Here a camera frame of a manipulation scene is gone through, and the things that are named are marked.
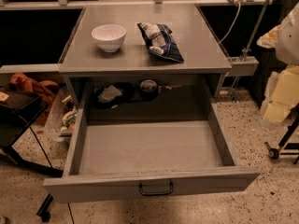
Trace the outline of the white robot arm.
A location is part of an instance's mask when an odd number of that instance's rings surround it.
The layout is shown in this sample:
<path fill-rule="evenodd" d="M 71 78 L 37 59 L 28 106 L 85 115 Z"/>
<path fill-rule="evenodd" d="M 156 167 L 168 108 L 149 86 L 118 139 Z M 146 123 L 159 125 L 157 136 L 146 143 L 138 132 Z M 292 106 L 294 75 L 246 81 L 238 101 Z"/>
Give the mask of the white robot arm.
<path fill-rule="evenodd" d="M 271 94 L 261 108 L 263 120 L 281 123 L 299 104 L 299 3 L 280 25 L 261 36 L 257 45 L 274 48 L 277 59 L 288 65 L 278 75 L 276 85 L 269 82 Z"/>

